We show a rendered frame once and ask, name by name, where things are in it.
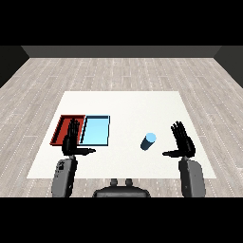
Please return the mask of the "dark grey robot body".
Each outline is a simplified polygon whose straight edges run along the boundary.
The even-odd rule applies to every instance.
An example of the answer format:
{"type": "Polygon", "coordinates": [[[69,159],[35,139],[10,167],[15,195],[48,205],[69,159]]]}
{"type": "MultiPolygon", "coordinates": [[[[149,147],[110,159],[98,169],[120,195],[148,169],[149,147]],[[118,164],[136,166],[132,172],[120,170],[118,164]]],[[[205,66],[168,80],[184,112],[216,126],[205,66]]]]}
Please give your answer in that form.
{"type": "Polygon", "coordinates": [[[124,186],[118,185],[118,180],[112,178],[110,185],[96,190],[93,197],[150,197],[147,190],[135,187],[131,178],[125,180],[124,186]]]}

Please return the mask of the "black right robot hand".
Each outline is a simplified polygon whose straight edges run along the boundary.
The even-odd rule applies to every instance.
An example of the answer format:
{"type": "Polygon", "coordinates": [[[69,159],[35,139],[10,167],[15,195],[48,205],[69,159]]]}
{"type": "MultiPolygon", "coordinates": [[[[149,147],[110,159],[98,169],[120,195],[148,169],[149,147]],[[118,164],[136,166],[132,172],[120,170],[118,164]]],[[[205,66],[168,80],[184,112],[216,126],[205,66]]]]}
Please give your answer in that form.
{"type": "Polygon", "coordinates": [[[176,139],[178,149],[173,151],[163,152],[164,156],[170,158],[186,157],[192,158],[196,154],[196,148],[192,139],[187,135],[185,127],[181,121],[176,121],[171,130],[176,139]]]}

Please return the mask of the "red shallow open box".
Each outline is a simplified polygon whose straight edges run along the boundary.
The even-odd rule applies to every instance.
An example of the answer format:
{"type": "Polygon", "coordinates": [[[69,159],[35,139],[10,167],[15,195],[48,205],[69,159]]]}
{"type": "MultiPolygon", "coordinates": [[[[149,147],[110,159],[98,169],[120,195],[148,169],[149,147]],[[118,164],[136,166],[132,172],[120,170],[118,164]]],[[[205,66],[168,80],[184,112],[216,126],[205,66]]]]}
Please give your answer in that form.
{"type": "Polygon", "coordinates": [[[62,115],[56,125],[50,145],[61,146],[65,135],[67,134],[68,126],[70,121],[74,119],[79,125],[78,136],[81,136],[82,128],[84,125],[85,115],[62,115]]]}

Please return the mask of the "light blue shallow open box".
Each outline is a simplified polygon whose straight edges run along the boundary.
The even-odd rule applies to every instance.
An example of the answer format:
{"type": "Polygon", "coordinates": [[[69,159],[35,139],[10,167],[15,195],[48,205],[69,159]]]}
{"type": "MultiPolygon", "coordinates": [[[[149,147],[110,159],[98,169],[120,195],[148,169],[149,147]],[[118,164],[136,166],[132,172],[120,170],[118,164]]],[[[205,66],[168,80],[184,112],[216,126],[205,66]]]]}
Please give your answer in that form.
{"type": "Polygon", "coordinates": [[[110,117],[108,115],[87,115],[84,119],[80,146],[107,146],[110,117]]]}

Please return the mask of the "blue can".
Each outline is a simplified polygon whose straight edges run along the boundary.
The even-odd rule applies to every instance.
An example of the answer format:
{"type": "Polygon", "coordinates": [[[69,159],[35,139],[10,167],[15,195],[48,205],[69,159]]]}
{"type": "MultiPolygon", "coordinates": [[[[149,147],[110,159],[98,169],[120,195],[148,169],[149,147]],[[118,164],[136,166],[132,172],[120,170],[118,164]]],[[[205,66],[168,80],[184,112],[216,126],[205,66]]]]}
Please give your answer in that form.
{"type": "Polygon", "coordinates": [[[143,151],[148,150],[151,145],[156,141],[157,137],[154,133],[147,133],[140,144],[140,148],[143,151]]]}

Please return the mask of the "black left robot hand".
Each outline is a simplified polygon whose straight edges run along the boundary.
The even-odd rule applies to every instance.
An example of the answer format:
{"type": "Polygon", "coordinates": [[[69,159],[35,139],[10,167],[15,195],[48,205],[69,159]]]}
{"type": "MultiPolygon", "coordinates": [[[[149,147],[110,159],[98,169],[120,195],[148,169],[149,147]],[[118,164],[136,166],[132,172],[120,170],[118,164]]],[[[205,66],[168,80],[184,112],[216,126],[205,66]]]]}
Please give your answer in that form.
{"type": "Polygon", "coordinates": [[[80,123],[71,119],[67,128],[67,133],[63,139],[62,152],[65,156],[82,155],[86,156],[90,153],[94,153],[95,149],[92,148],[78,148],[78,133],[80,123]]]}

